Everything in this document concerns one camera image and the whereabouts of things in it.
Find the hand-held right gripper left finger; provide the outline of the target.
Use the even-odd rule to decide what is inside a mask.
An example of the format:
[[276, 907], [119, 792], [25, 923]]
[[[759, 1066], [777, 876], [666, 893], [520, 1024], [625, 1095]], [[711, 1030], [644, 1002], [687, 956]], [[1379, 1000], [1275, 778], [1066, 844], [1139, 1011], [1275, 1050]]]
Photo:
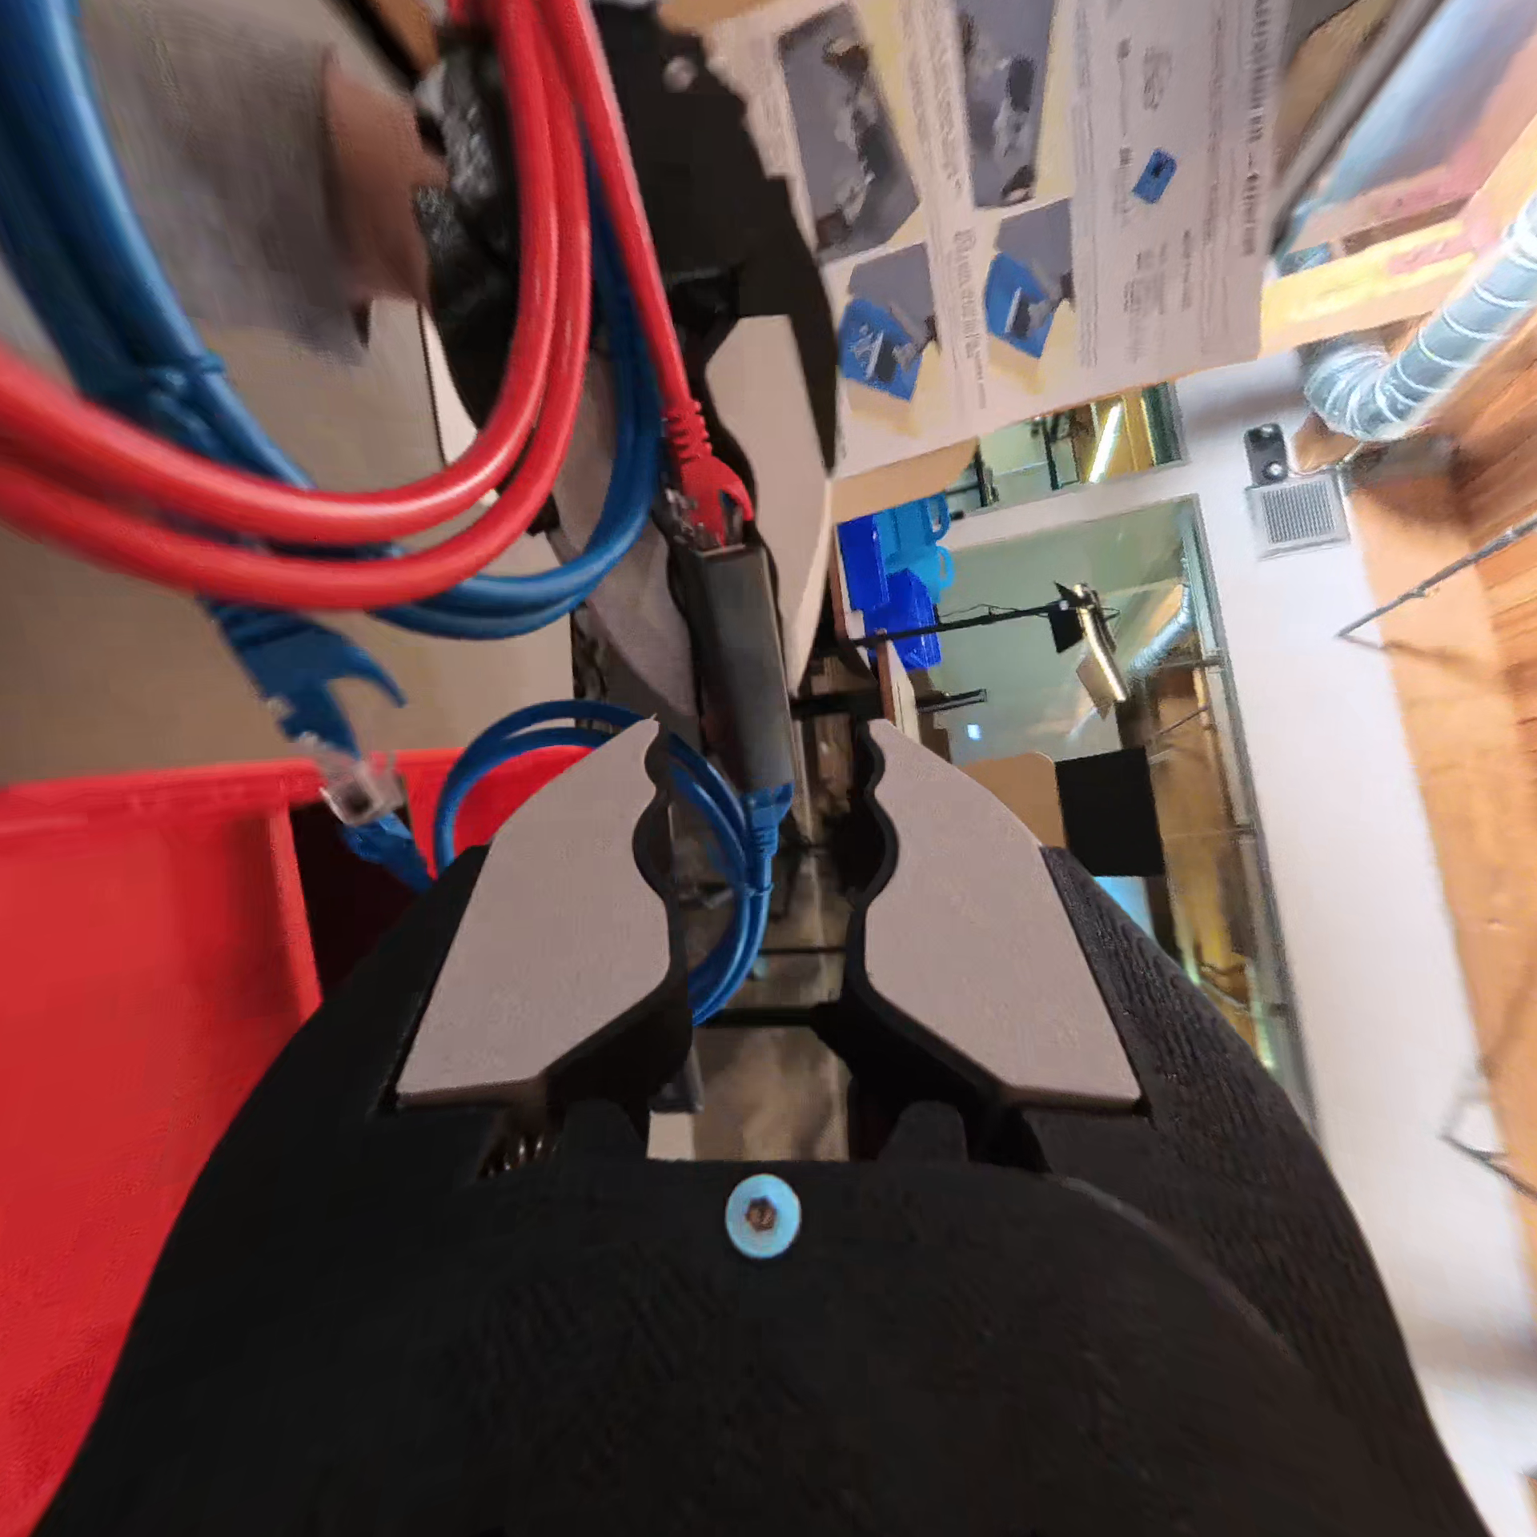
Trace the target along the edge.
[[628, 721], [489, 839], [394, 1078], [407, 1106], [649, 1106], [694, 1049], [657, 719]]

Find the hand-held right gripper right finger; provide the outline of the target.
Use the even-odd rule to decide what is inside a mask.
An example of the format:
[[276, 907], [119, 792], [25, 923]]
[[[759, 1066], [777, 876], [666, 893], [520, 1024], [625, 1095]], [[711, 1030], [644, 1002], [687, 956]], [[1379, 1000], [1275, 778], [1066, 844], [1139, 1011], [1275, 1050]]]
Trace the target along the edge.
[[896, 721], [860, 744], [877, 864], [850, 919], [850, 1073], [972, 1117], [1128, 1112], [1139, 1078], [1037, 836]]

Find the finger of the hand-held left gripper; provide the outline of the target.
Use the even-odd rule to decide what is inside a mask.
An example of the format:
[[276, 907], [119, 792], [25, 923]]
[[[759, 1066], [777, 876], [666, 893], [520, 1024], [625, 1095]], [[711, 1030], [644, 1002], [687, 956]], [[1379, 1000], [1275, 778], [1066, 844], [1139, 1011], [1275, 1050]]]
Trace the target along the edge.
[[774, 560], [787, 686], [812, 654], [833, 567], [833, 481], [787, 317], [741, 317], [704, 362], [704, 391], [754, 473], [759, 536]]
[[[550, 551], [557, 564], [569, 564], [597, 527], [616, 468], [616, 443], [616, 370], [606, 359], [594, 359], [585, 366], [569, 450], [553, 481], [557, 527], [550, 533]], [[602, 639], [669, 719], [696, 719], [687, 626], [666, 582], [666, 539], [652, 521], [641, 523], [637, 546], [594, 589], [588, 616]]]

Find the black cable coupler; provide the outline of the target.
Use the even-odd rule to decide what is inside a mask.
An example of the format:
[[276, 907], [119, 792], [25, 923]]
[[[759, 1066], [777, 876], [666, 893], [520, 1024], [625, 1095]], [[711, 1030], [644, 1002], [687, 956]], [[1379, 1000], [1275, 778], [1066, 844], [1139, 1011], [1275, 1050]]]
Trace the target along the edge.
[[669, 546], [687, 630], [699, 744], [744, 796], [795, 782], [777, 607], [762, 546]]

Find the red plastic bin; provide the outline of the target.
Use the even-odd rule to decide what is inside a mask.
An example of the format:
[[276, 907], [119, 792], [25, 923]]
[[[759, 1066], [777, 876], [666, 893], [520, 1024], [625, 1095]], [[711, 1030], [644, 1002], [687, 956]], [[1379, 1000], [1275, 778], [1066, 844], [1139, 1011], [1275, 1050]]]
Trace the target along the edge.
[[318, 1002], [312, 801], [303, 758], [2, 782], [0, 1534], [40, 1522], [187, 1190]]

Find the person's left hand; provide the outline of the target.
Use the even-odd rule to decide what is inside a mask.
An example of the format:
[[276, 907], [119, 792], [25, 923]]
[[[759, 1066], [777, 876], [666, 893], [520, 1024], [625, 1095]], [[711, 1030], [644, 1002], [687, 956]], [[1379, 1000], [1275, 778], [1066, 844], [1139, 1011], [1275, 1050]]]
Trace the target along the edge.
[[430, 244], [415, 193], [444, 186], [444, 163], [419, 135], [415, 100], [368, 88], [334, 57], [318, 70], [327, 214], [350, 297], [430, 309]]

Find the blue storage bin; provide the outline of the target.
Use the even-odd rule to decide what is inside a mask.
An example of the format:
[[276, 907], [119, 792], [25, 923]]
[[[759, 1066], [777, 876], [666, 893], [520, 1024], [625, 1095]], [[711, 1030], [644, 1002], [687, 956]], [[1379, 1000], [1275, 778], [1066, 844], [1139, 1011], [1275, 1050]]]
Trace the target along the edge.
[[834, 552], [842, 567], [850, 607], [871, 616], [893, 600], [893, 580], [877, 546], [877, 514], [834, 523]]
[[903, 669], [936, 669], [943, 661], [936, 625], [929, 589], [912, 572], [893, 572], [877, 626], [893, 634]]

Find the brown cardboard panel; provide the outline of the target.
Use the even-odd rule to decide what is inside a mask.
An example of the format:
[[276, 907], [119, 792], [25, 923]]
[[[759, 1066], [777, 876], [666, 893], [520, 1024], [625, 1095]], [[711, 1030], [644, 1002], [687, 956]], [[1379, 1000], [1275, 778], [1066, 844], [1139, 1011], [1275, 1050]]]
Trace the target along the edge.
[[1054, 760], [1047, 752], [983, 758], [959, 767], [1047, 848], [1070, 848]]

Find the light blue bin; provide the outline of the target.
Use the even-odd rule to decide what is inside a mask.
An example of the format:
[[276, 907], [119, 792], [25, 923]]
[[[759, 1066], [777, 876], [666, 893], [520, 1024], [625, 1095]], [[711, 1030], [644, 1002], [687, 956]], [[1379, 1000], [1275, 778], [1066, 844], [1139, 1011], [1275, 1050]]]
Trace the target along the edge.
[[952, 582], [952, 552], [943, 546], [948, 523], [952, 521], [943, 491], [874, 509], [874, 536], [889, 580], [903, 572], [926, 582], [929, 596], [938, 596]]

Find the black upright panel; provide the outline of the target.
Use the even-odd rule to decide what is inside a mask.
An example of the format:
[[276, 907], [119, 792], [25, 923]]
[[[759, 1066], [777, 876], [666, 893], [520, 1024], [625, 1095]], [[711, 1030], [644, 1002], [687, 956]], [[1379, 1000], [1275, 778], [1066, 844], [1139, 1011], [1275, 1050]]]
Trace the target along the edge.
[[1054, 760], [1060, 827], [1075, 862], [1097, 877], [1163, 877], [1163, 839], [1149, 747]]

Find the black bin divider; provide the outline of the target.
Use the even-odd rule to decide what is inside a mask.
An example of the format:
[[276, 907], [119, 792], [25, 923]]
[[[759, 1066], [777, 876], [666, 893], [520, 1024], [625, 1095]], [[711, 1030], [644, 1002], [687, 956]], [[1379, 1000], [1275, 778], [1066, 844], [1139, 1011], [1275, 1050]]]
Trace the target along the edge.
[[317, 983], [327, 1000], [413, 907], [415, 893], [394, 871], [350, 854], [340, 823], [318, 801], [288, 809], [288, 836]]

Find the black boom stand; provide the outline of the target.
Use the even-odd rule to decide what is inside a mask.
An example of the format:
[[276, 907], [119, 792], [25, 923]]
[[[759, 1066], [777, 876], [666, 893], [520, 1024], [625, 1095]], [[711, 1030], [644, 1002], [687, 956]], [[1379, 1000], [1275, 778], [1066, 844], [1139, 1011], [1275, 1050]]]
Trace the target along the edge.
[[1116, 639], [1109, 626], [1109, 608], [1089, 582], [1054, 582], [1053, 600], [1037, 607], [985, 607], [959, 617], [936, 617], [936, 634], [968, 630], [968, 626], [998, 626], [1043, 617], [1053, 630], [1053, 648], [1066, 657], [1078, 648], [1078, 684], [1089, 698], [1097, 713], [1111, 713], [1128, 701], [1128, 680], [1116, 657]]

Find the instruction poster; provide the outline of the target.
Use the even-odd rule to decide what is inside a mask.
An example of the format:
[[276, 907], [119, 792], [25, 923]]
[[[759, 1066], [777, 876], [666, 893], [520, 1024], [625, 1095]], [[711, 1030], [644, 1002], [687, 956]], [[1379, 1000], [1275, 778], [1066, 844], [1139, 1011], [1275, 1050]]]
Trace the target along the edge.
[[834, 319], [834, 475], [1252, 359], [1284, 4], [792, 0], [704, 24]]

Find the wall vent grille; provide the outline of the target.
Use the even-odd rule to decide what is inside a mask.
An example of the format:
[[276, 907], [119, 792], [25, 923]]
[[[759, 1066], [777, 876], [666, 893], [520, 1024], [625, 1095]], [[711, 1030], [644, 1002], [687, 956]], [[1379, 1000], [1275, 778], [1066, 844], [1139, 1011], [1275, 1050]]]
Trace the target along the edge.
[[1260, 560], [1352, 539], [1344, 483], [1336, 468], [1245, 483], [1245, 509]]

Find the silver flexible duct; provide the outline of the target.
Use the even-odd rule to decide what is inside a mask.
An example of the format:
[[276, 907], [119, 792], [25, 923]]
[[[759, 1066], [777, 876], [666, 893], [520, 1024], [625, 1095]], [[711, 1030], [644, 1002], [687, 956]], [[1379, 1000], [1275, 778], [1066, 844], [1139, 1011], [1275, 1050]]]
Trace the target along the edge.
[[1365, 444], [1402, 443], [1537, 313], [1537, 199], [1527, 199], [1493, 260], [1483, 260], [1405, 342], [1352, 331], [1301, 344], [1301, 403]]

